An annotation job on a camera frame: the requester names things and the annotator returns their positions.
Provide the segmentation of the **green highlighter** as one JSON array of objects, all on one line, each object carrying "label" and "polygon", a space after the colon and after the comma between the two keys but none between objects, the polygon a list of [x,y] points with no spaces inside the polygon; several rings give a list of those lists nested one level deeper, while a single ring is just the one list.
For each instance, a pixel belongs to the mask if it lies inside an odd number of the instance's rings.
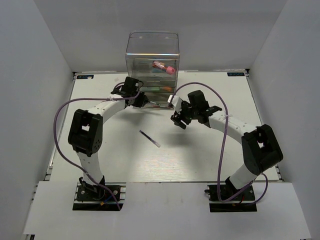
[{"label": "green highlighter", "polygon": [[160,87],[142,87],[140,89],[142,92],[159,92],[160,91]]}]

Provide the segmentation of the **orange capped marker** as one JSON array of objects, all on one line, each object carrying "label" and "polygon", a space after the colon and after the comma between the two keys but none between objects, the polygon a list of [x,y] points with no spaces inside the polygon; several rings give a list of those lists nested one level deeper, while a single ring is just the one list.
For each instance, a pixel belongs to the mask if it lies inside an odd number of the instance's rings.
[{"label": "orange capped marker", "polygon": [[172,88],[172,87],[161,87],[160,90],[163,91],[163,92],[172,92],[172,91],[174,91],[174,88]]}]

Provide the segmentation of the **purple pen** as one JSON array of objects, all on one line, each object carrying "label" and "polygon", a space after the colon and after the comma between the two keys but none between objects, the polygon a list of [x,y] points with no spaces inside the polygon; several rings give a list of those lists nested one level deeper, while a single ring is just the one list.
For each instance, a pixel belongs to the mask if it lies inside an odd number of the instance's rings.
[{"label": "purple pen", "polygon": [[143,132],[142,130],[139,131],[144,137],[146,137],[149,141],[151,141],[155,146],[157,146],[158,148],[161,147],[161,145],[155,141],[154,139],[152,139],[149,135],[147,135],[145,132]]}]

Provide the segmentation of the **blue eraser case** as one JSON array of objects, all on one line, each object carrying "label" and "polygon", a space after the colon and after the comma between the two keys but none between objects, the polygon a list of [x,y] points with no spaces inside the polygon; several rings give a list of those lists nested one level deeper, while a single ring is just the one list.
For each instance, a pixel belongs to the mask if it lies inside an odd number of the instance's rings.
[{"label": "blue eraser case", "polygon": [[166,74],[166,71],[163,71],[163,70],[158,69],[158,68],[152,68],[152,69],[151,69],[151,72],[152,72],[153,74]]}]

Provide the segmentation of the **pink glue bottle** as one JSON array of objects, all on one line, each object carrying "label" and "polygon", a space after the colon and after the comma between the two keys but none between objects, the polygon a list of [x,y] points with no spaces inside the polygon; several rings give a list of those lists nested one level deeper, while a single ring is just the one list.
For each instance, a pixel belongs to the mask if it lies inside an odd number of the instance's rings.
[{"label": "pink glue bottle", "polygon": [[176,70],[174,67],[165,64],[164,62],[158,61],[158,60],[154,60],[152,62],[152,67],[158,70],[161,70],[162,72],[165,72],[169,75],[173,75],[176,73]]}]

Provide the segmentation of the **clear drawer organizer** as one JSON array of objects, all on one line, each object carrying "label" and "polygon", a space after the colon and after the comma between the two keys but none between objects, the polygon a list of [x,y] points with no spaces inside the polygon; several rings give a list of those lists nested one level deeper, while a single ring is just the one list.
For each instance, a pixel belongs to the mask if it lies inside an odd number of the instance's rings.
[{"label": "clear drawer organizer", "polygon": [[178,84],[179,35],[170,31],[141,30],[129,34],[125,60],[128,76],[142,81],[150,100],[147,108],[167,108]]}]

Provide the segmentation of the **clear organizer lid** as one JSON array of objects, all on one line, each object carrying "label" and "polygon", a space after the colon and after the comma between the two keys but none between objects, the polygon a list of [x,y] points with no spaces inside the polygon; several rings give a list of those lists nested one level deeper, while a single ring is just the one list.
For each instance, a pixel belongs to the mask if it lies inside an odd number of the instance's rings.
[{"label": "clear organizer lid", "polygon": [[179,35],[170,31],[140,30],[129,34],[127,55],[178,56]]}]

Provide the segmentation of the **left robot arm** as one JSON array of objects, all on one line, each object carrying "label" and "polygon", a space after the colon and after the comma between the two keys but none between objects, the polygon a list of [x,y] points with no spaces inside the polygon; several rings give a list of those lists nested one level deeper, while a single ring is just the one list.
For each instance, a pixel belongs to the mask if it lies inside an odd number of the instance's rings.
[{"label": "left robot arm", "polygon": [[103,143],[103,125],[129,106],[144,107],[149,99],[140,91],[142,86],[142,81],[126,77],[124,84],[116,86],[107,100],[89,109],[78,109],[73,115],[68,143],[79,157],[80,166],[86,170],[79,179],[80,184],[96,200],[103,198],[106,193],[105,177],[98,158]]}]

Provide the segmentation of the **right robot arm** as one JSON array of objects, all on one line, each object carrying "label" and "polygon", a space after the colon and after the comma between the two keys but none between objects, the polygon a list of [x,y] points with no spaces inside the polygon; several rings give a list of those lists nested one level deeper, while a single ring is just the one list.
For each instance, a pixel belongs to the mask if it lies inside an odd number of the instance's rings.
[{"label": "right robot arm", "polygon": [[185,129],[191,121],[197,120],[231,137],[242,147],[243,164],[225,180],[219,194],[224,193],[229,199],[238,199],[243,195],[245,187],[283,160],[283,152],[269,125],[248,124],[224,113],[216,105],[210,106],[200,90],[189,93],[188,99],[185,101],[176,95],[168,98],[167,102],[174,108],[171,120],[176,126]]}]

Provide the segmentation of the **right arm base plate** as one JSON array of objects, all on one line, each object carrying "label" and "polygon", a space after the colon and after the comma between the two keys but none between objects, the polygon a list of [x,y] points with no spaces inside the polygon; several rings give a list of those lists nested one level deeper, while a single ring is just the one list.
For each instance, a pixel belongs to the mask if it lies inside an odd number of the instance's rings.
[{"label": "right arm base plate", "polygon": [[257,212],[257,205],[253,203],[256,200],[256,196],[252,186],[228,202],[219,201],[216,184],[208,185],[204,190],[204,194],[208,196],[211,213]]}]

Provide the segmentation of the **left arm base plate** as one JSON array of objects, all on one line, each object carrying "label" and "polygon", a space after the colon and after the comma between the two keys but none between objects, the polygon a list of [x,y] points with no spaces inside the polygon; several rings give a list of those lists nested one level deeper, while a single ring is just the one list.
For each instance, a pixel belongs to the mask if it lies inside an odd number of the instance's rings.
[{"label": "left arm base plate", "polygon": [[107,190],[103,189],[102,193],[95,193],[86,189],[78,182],[72,210],[96,212],[120,211],[125,202],[126,183],[110,183],[106,184],[106,187],[112,191],[120,208],[118,208],[114,198]]}]

